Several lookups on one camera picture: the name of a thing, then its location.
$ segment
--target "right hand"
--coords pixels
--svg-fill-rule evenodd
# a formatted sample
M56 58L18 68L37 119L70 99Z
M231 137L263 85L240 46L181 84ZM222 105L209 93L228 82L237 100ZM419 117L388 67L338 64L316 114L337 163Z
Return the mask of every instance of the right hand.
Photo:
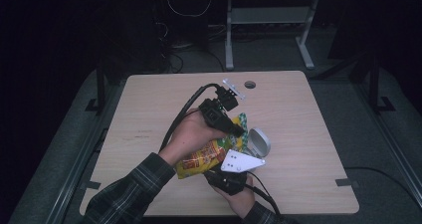
M246 179L246 184L253 186L252 177L249 175ZM248 215L249 211L251 211L255 204L254 192L247 187L245 187L243 191L233 196L230 196L225 191L215 186L212 186L212 188L224 198L226 198L226 200L229 202L230 208L232 208L232 210L242 219Z

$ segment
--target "floor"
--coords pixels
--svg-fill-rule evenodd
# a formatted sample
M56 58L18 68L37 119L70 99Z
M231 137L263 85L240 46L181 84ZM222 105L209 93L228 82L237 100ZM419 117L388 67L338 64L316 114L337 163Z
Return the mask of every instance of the floor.
M216 33L215 29L210 28L210 31ZM295 37L300 33L300 27L278 27L266 32L254 30L246 33L247 30L237 30L239 39L235 39L233 45L234 72L298 70L311 78L340 62L327 58L335 34L334 27L313 28L310 32L307 46L316 65L314 70L305 68L296 46ZM179 72L186 74L222 72L224 51L224 39L210 40L208 51L189 46L188 42L181 40L173 48L172 55L168 55L171 66L165 72L172 73L179 69ZM391 143L398 144L416 175L422 176L422 117L402 95L395 79L384 70L381 70L379 94L388 97L396 111L376 115L366 101L368 82L352 84L347 78L351 68L323 81L310 79L310 86L344 169L353 183L360 209L352 215L292 217L304 224L421 223L422 207L412 196L393 157ZM50 223L77 223L81 220L79 204L84 195L84 185L90 179L101 146L98 151L85 157L89 160L87 165L75 163L75 160L81 158L80 151L85 143L101 143L123 88L124 81L119 85L106 85L105 111L100 115L86 112L88 102L97 94L96 73L93 71L87 77L11 223L47 223L46 220ZM385 127L391 135L385 134ZM75 169L84 171L82 177L71 180L78 183L78 187L64 186L64 183L69 183L69 173L74 173ZM55 202L58 197L64 200L63 206ZM145 218L143 223L163 221L234 223L238 220Z

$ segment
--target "left hand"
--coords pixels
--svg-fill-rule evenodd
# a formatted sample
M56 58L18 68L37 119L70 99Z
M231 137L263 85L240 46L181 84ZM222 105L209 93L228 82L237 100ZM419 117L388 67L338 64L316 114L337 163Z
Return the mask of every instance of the left hand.
M191 109L158 155L173 166L186 155L201 149L209 141L225 136L226 133L223 131L208 126L199 110Z

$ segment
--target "snack bag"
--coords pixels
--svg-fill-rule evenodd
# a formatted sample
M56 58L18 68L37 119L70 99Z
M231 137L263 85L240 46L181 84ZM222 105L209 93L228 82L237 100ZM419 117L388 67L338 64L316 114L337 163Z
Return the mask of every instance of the snack bag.
M238 124L243 130L248 130L246 126L246 115L243 112L232 118L232 122ZM224 138L214 139L208 142L202 149L189 154L176 164L177 177L183 179L203 173L222 162L229 149L241 152L247 145L247 131L240 137L229 134Z

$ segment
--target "desk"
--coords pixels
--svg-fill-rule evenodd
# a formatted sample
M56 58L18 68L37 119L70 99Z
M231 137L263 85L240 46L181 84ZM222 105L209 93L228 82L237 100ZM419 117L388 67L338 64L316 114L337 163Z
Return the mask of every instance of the desk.
M285 214L355 213L359 205L311 88L302 72L251 72L132 76L128 79L108 130L91 181L100 189L127 175L151 152L157 152L171 122L198 90L228 78L246 95L228 112L244 112L248 128L259 127L272 143L266 165L255 170ZM256 83L246 89L247 81ZM215 98L208 89L196 101ZM87 189L85 213L98 190ZM271 206L260 199L268 208ZM145 216L234 215L225 199L203 175L174 176L149 206Z

